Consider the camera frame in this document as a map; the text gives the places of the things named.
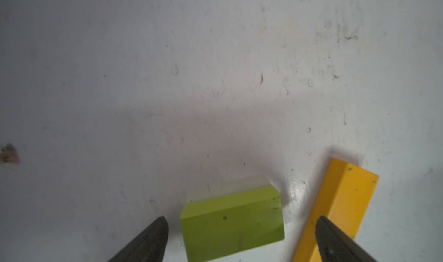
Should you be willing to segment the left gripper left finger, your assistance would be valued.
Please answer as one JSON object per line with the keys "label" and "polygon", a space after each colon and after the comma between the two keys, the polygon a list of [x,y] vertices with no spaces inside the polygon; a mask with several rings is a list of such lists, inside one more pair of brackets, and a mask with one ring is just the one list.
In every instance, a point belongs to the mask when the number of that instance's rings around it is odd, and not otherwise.
{"label": "left gripper left finger", "polygon": [[158,217],[138,236],[114,255],[109,262],[162,262],[168,241],[169,226]]}

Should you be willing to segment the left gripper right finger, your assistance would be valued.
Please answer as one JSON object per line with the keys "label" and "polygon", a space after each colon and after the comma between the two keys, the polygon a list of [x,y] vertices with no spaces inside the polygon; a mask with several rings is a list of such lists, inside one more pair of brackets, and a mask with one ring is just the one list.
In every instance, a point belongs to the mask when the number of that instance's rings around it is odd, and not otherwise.
{"label": "left gripper right finger", "polygon": [[315,235],[323,262],[376,262],[325,216],[317,220]]}

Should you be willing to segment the yellow-orange block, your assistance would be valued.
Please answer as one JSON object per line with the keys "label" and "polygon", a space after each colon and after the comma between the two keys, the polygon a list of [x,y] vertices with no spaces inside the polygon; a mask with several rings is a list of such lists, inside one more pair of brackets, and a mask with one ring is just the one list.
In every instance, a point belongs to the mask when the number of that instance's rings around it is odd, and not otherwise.
{"label": "yellow-orange block", "polygon": [[354,241],[378,180],[375,173],[331,159],[293,260],[322,262],[315,235],[320,216],[327,217]]}

